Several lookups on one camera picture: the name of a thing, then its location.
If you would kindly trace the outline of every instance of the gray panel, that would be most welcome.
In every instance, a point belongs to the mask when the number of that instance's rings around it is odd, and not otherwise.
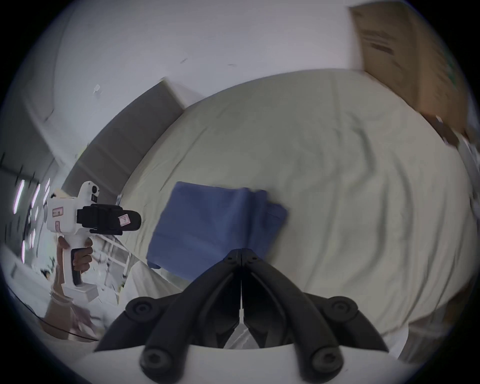
[[[89,144],[62,189],[76,196],[88,180],[100,188],[98,202],[115,204],[130,175],[163,132],[183,113],[165,82],[131,102]]]

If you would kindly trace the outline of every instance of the white bed sheet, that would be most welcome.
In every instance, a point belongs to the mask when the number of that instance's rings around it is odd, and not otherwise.
[[[271,76],[189,107],[123,190],[143,223],[121,241],[144,262],[177,181],[267,190],[289,212],[268,262],[305,292],[352,298],[381,333],[431,313],[477,268],[457,150],[360,72]]]

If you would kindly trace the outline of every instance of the black clamp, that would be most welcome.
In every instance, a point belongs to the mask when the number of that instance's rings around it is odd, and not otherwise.
[[[130,301],[96,351],[145,345],[143,372],[157,383],[176,382],[189,344],[223,348],[239,323],[240,297],[259,347],[295,343],[308,382],[340,372],[339,345],[388,351],[353,300],[305,294],[249,249],[231,251],[180,294]]]

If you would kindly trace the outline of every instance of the device handle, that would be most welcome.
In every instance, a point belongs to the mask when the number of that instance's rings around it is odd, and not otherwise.
[[[88,239],[88,232],[81,231],[77,234],[63,235],[69,249],[63,250],[63,294],[73,299],[73,301],[90,302],[98,296],[98,288],[94,284],[84,283],[80,271],[73,268],[75,252],[85,248],[85,242]]]

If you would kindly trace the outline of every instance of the white handheld device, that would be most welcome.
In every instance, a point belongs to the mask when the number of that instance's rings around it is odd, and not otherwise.
[[[142,222],[135,211],[118,205],[97,204],[100,189],[92,181],[82,184],[78,197],[60,198],[52,195],[44,208],[47,228],[62,234],[70,245],[63,250],[63,293],[76,302],[90,302],[98,296],[97,286],[84,283],[81,273],[73,268],[73,258],[91,233],[121,235],[124,230],[137,230]]]

